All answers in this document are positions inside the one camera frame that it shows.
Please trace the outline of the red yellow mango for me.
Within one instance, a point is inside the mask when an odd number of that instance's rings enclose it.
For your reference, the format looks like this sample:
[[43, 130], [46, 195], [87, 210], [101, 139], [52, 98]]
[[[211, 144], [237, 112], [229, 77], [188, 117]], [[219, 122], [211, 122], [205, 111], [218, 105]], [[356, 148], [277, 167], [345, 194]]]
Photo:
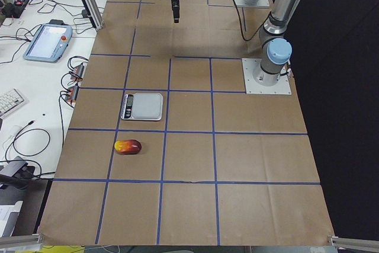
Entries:
[[138, 140], [117, 140], [114, 143], [115, 151], [120, 155], [138, 154], [142, 149], [142, 144]]

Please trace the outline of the silver digital kitchen scale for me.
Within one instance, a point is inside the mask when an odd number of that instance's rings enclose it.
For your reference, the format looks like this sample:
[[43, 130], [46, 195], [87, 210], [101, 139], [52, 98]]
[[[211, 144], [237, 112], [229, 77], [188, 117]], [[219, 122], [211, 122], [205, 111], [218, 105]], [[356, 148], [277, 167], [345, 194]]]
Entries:
[[159, 121], [162, 118], [163, 95], [160, 93], [125, 94], [122, 120]]

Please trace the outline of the upper orange adapter box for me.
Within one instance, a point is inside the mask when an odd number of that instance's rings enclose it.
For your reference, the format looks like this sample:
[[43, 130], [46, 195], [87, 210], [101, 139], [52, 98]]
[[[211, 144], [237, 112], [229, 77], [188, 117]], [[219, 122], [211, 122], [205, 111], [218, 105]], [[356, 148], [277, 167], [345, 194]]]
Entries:
[[84, 73], [85, 67], [83, 63], [81, 63], [78, 66], [75, 66], [73, 70], [70, 72], [70, 77], [72, 81], [81, 81], [83, 78], [83, 73]]

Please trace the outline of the orange adapter box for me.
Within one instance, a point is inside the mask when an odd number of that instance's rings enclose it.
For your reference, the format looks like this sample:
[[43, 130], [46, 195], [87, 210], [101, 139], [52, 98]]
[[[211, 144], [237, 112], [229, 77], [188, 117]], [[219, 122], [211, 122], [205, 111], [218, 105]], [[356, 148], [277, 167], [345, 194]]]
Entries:
[[78, 92], [79, 92], [79, 86], [78, 85], [74, 85], [74, 86], [70, 87], [68, 92], [65, 95], [65, 101], [67, 103], [69, 103], [70, 105], [75, 103], [77, 96], [78, 96]]
[[75, 66], [73, 70], [70, 72], [70, 77], [72, 81], [81, 81], [83, 78], [83, 73], [84, 73], [85, 67], [83, 63], [81, 63], [78, 66]]

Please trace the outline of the blue teach pendant tablet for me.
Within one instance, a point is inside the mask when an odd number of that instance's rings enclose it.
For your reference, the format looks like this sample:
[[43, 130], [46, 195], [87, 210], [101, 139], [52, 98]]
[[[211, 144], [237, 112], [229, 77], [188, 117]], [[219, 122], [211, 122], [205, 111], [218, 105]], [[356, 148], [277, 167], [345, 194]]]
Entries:
[[66, 50], [72, 32], [69, 25], [43, 24], [24, 52], [23, 59], [56, 63]]

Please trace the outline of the lower orange adapter box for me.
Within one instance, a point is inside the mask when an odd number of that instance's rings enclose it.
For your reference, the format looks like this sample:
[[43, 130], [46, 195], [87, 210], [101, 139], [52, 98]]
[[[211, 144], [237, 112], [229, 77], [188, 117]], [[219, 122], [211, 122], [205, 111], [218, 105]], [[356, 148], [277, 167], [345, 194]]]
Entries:
[[74, 85], [74, 86], [70, 87], [68, 92], [65, 95], [65, 101], [67, 103], [69, 103], [70, 105], [75, 103], [77, 96], [78, 96], [78, 92], [79, 92], [79, 86], [78, 85]]

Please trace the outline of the black electronics board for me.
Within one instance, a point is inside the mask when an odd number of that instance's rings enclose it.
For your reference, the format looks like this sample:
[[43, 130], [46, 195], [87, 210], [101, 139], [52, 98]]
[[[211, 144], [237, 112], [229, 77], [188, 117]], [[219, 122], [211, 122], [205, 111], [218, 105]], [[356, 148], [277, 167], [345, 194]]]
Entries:
[[20, 18], [28, 3], [29, 0], [15, 0], [5, 4], [1, 12], [6, 18]]

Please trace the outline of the white keyboard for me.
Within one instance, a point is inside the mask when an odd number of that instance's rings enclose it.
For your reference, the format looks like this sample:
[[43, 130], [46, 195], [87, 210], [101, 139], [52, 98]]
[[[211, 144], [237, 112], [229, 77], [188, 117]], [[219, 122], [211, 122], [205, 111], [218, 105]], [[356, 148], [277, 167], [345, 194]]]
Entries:
[[28, 99], [15, 88], [1, 94], [1, 119], [8, 117], [26, 103]]

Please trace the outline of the grey laptop hub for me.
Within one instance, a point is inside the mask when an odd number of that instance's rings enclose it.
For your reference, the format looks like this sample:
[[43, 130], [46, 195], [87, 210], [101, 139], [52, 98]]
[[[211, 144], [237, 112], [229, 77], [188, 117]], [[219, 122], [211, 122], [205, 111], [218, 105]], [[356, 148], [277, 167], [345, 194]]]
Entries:
[[16, 156], [13, 160], [5, 163], [1, 169], [1, 184], [24, 182], [32, 179], [35, 166], [30, 166], [28, 161]]

